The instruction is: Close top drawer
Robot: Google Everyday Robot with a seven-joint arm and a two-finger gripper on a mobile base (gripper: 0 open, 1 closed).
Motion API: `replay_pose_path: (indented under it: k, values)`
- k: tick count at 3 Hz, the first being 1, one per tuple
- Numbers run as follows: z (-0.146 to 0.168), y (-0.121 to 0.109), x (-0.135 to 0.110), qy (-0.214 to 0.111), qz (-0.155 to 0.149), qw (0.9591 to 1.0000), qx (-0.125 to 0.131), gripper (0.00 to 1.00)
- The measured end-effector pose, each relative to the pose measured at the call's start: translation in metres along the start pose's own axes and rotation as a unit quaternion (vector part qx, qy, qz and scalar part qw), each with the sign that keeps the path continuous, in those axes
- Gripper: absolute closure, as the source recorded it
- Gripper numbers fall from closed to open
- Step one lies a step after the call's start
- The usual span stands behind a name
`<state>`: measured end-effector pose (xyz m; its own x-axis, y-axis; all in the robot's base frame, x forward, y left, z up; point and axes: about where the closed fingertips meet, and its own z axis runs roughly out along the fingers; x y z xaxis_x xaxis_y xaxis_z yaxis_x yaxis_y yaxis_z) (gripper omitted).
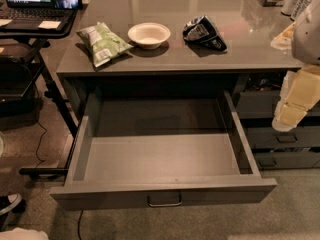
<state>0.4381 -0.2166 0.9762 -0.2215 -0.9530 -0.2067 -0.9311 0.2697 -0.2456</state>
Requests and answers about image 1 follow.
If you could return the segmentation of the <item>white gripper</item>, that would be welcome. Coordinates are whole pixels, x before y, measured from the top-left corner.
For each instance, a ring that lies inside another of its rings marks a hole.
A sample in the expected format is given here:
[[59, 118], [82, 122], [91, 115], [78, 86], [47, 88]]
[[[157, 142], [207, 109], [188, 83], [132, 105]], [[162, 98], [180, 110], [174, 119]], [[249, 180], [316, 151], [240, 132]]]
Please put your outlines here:
[[272, 127], [279, 132], [289, 132], [320, 100], [320, 66], [305, 64], [297, 72], [288, 71], [280, 97], [284, 104], [277, 104]]

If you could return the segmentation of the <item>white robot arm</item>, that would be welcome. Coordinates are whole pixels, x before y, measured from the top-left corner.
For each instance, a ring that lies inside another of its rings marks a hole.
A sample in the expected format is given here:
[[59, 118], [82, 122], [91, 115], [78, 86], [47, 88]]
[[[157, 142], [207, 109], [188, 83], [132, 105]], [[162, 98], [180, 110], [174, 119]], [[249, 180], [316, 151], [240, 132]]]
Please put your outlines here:
[[279, 132], [296, 128], [320, 101], [320, 0], [313, 0], [296, 19], [291, 47], [303, 66], [288, 71], [283, 80], [272, 121]]

